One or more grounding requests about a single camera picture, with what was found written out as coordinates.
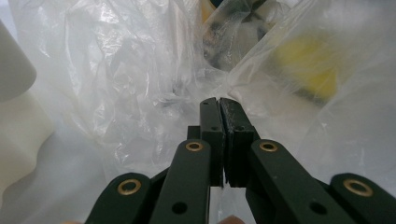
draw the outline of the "crumpled plastic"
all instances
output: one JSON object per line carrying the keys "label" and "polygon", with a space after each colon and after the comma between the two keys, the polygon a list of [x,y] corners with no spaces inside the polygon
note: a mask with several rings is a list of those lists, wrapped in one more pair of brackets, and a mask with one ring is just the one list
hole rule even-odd
{"label": "crumpled plastic", "polygon": [[[261,137],[284,145],[315,178],[355,173],[396,195],[395,3],[242,1],[235,10],[224,1],[203,27],[198,3],[10,2],[37,69],[35,95],[57,120],[45,152],[70,144],[75,167],[58,160],[77,184],[51,192],[59,178],[48,171],[56,164],[45,164],[57,159],[42,155],[35,174],[49,176],[40,177],[48,197],[31,202],[46,206],[21,206],[45,195],[39,177],[28,176],[5,193],[2,223],[85,220],[88,202],[116,175],[166,168],[187,126],[198,124],[198,103],[211,96],[238,100]],[[264,16],[248,20],[253,9]],[[253,223],[243,194],[213,189],[210,222],[236,215]],[[85,197],[78,211],[76,195]]]}

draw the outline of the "clear plastic bag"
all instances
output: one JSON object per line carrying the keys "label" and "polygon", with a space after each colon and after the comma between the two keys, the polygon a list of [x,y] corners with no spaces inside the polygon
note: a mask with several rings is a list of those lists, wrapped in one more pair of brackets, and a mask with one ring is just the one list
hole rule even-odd
{"label": "clear plastic bag", "polygon": [[[41,155],[35,173],[47,178],[28,176],[6,193],[0,221],[83,221],[88,202],[116,175],[153,176],[168,166],[187,126],[198,123],[198,103],[211,96],[241,102],[261,137],[282,143],[314,177],[329,182],[352,172],[396,195],[396,4],[297,3],[268,1],[266,17],[243,22],[251,3],[230,11],[225,1],[204,25],[203,44],[198,1],[10,2],[37,69],[35,95],[57,120],[44,152],[72,146],[54,152],[58,159]],[[268,27],[262,39],[258,26]],[[223,44],[205,42],[208,35]],[[67,167],[62,153],[75,165],[67,170],[77,179],[70,188],[49,172]],[[62,187],[30,200],[46,195],[40,181]],[[234,214],[252,223],[243,193],[214,189],[219,212],[211,222]],[[16,213],[26,200],[32,206]]]}

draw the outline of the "gold ring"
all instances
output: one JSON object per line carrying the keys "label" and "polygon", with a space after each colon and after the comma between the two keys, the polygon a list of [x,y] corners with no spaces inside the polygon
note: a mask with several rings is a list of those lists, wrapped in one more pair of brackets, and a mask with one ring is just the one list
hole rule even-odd
{"label": "gold ring", "polygon": [[[124,188],[124,186],[129,183],[134,183],[133,189],[125,189]],[[119,194],[122,194],[122,195],[131,195],[131,194],[138,192],[140,190],[140,187],[142,187],[142,184],[140,183],[140,181],[138,181],[136,179],[127,179],[127,180],[122,181],[119,184],[118,191],[119,191]]]}
{"label": "gold ring", "polygon": [[[364,188],[364,190],[361,189],[355,189],[353,188],[353,184],[359,185],[362,188]],[[370,188],[368,185],[364,184],[363,182],[356,180],[356,179],[346,179],[344,180],[344,186],[351,191],[354,194],[363,196],[363,197],[371,197],[373,196],[373,190],[372,188]]]}
{"label": "gold ring", "polygon": [[262,142],[260,143],[260,148],[267,152],[275,152],[277,151],[277,146],[270,142]]}
{"label": "gold ring", "polygon": [[204,148],[204,146],[199,142],[190,142],[186,145],[186,149],[189,151],[199,151],[202,148]]}

